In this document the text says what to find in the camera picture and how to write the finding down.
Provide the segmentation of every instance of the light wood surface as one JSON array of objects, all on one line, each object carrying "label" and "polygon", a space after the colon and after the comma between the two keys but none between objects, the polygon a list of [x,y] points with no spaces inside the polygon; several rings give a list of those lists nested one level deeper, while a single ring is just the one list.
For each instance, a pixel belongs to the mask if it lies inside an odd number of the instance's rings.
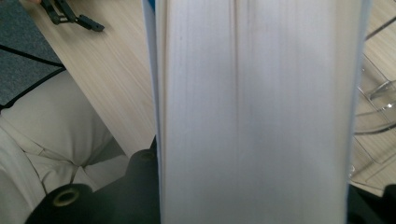
[{"label": "light wood surface", "polygon": [[148,148],[155,122],[140,0],[68,1],[76,15],[103,24],[102,33],[54,25],[41,6],[21,3],[125,153]]},{"label": "light wood surface", "polygon": [[[396,3],[394,1],[373,1],[370,19],[370,29],[380,26],[381,22],[396,16]],[[377,72],[372,73],[371,87],[367,78],[364,79],[362,88],[369,91],[379,86],[386,79],[396,79],[396,23],[373,36],[365,43],[365,56],[370,60]],[[373,105],[361,95],[358,105],[359,112],[373,110]],[[366,120],[366,123],[375,123],[375,120]],[[396,131],[385,133],[356,136],[352,165],[355,172],[351,178],[352,184],[381,196],[383,189],[388,184],[396,184]]]},{"label": "light wood surface", "polygon": [[159,2],[163,223],[345,223],[367,1]]}]

